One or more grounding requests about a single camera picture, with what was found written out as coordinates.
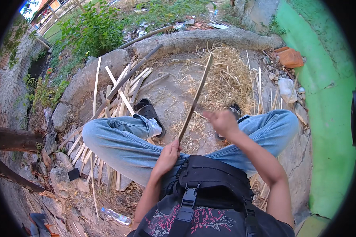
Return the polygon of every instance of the light blue jeans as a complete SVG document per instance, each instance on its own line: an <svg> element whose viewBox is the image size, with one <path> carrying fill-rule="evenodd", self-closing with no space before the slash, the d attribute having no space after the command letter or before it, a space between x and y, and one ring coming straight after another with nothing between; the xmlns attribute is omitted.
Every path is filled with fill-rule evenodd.
<svg viewBox="0 0 356 237"><path fill-rule="evenodd" d="M239 123L239 129L278 157L298 132L298 118L288 110L274 110L263 115L250 116ZM162 147L145 141L150 137L149 131L147 119L141 115L100 118L84 126L83 140L109 166L146 186L162 151ZM179 167L189 156L181 153L174 168L165 175L162 188L166 188L175 179ZM248 177L256 173L247 156L235 145L205 156L242 169Z"/></svg>

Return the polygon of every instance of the white sock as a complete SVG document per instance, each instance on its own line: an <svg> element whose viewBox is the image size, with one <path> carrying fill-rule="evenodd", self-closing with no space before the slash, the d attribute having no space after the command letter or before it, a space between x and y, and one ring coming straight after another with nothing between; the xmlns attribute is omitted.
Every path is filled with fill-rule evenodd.
<svg viewBox="0 0 356 237"><path fill-rule="evenodd" d="M148 122L150 128L149 135L151 135L150 137L160 135L162 132L162 128L158 125L157 121L154 118L152 118L152 119L148 119Z"/></svg>

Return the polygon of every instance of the orange plastic chair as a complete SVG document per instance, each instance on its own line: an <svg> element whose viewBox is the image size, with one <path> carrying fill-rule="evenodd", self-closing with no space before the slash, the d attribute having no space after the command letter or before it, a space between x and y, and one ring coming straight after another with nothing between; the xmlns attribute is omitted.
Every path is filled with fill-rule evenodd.
<svg viewBox="0 0 356 237"><path fill-rule="evenodd" d="M50 230L50 227L53 226L53 225L46 224L45 226L46 226L46 228L49 230L49 232L50 232L50 234L52 235L52 237L60 237L59 234L52 233L52 231Z"/></svg>

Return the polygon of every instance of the black t-shirt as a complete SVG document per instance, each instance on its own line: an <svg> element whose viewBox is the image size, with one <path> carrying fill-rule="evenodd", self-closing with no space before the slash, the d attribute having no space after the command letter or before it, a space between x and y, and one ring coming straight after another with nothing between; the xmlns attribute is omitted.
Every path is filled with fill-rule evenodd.
<svg viewBox="0 0 356 237"><path fill-rule="evenodd" d="M136 230L127 237L139 237L145 231L153 237L168 237L171 225L179 210L180 204L176 196L167 195L157 203L143 218ZM286 223L276 220L273 216L255 207L262 236L294 237L293 229ZM195 207L190 229L185 236L245 236L245 216L242 212L232 209L220 210L209 207Z"/></svg>

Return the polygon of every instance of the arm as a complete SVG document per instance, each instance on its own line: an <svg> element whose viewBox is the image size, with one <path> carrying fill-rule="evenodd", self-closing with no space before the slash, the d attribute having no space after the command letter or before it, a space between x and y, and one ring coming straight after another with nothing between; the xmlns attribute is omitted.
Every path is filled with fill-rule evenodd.
<svg viewBox="0 0 356 237"><path fill-rule="evenodd" d="M179 145L178 140L173 141L162 149L161 155L159 156L156 165L150 174L145 191L138 202L134 217L134 224L131 231L137 229L147 212L159 201L161 179L164 174L169 172L174 167L180 150L182 150L182 148Z"/></svg>
<svg viewBox="0 0 356 237"><path fill-rule="evenodd" d="M266 212L294 228L289 182L280 162L239 130L235 117L230 111L205 112L204 116L210 120L218 133L244 152L262 180L270 187Z"/></svg>

